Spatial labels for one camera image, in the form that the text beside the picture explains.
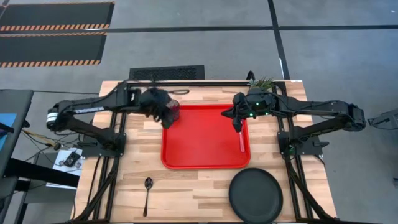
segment desk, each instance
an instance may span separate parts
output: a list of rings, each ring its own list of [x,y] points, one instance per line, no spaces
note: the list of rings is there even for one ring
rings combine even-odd
[[[107,94],[116,84],[117,81],[103,82],[100,95]],[[285,84],[289,96],[307,100],[302,82],[286,81]],[[172,95],[182,105],[231,104],[236,93],[246,93],[248,90],[248,87],[240,86],[165,87],[168,90],[186,88],[190,89],[189,94]],[[111,113],[100,112],[95,115],[93,124],[101,128],[109,127],[110,119]],[[312,124],[312,119],[310,116],[296,116],[294,124],[308,126]],[[251,160],[247,167],[264,169],[278,180],[283,191],[284,206],[277,221],[295,221],[285,162],[279,154],[277,143],[277,119],[271,116],[248,119],[248,130]],[[229,206],[228,200],[229,183],[241,169],[170,170],[160,160],[160,123],[143,115],[130,114],[127,116],[125,132],[126,150],[119,164],[111,222],[241,222]],[[302,160],[309,191],[324,210],[335,217],[323,164],[314,156],[302,156]],[[86,207],[96,161],[97,158],[92,157],[83,165],[75,198],[76,214],[80,214]],[[101,166],[97,170],[91,195],[98,188],[100,169]],[[149,193],[148,217],[144,218],[142,213],[146,199],[146,177],[153,178],[154,186]],[[302,195],[299,189],[297,192],[301,214],[305,217]],[[107,198],[106,192],[102,199],[100,218],[104,217]]]

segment concrete floor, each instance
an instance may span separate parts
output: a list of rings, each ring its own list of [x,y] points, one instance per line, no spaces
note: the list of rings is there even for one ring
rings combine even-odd
[[[54,0],[11,0],[16,3]],[[82,2],[57,0],[55,2]],[[395,0],[274,0],[280,26],[398,24]],[[267,1],[116,0],[111,28],[172,26],[271,26]],[[371,118],[398,107],[398,30],[282,31],[291,79],[303,80],[309,100],[344,100]],[[110,34],[98,66],[2,68],[0,88],[98,92],[103,80],[123,80],[132,67],[205,65],[207,79],[280,79],[273,31]],[[45,128],[47,108],[65,98],[36,93],[28,114],[31,130]],[[396,223],[397,131],[367,127],[360,133],[322,136],[326,172],[338,216],[358,222]],[[13,157],[25,159],[36,148],[25,138]],[[14,219],[21,195],[15,194],[6,222]],[[24,223],[62,222],[72,199],[29,205]]]

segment black floor mat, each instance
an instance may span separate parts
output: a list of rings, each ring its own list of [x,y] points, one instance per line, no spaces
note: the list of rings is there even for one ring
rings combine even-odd
[[[2,68],[100,63],[106,33],[0,35]]]
[[[108,28],[113,2],[11,4],[0,18],[0,31]]]
[[[130,80],[204,80],[204,65],[130,68]]]

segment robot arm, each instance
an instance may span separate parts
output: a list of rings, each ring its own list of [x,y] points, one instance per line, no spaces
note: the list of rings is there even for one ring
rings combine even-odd
[[[161,121],[164,128],[169,128],[178,119],[179,103],[172,100],[167,91],[150,88],[141,93],[139,88],[132,88],[127,82],[119,83],[106,96],[82,100],[63,100],[48,110],[47,128],[57,132],[71,130],[95,138],[107,149],[112,149],[119,134],[111,128],[98,128],[80,121],[76,114],[112,111],[116,113],[137,113],[146,117],[153,116]]]
[[[324,122],[309,126],[301,136],[318,136],[339,129],[360,131],[366,121],[363,110],[356,105],[343,101],[299,101],[293,97],[277,95],[260,88],[251,88],[247,95],[238,93],[233,98],[233,107],[222,112],[223,116],[233,119],[237,132],[241,131],[241,120],[257,116],[272,115],[280,118],[294,117],[298,114],[332,116]]]

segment metal spoon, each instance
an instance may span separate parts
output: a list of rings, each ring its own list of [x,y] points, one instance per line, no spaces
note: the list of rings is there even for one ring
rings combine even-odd
[[[144,208],[144,214],[143,214],[144,217],[146,217],[147,213],[148,213],[148,194],[149,194],[149,189],[151,189],[153,185],[154,185],[154,181],[150,177],[146,178],[145,188],[147,189],[147,200],[145,201],[145,208]]]

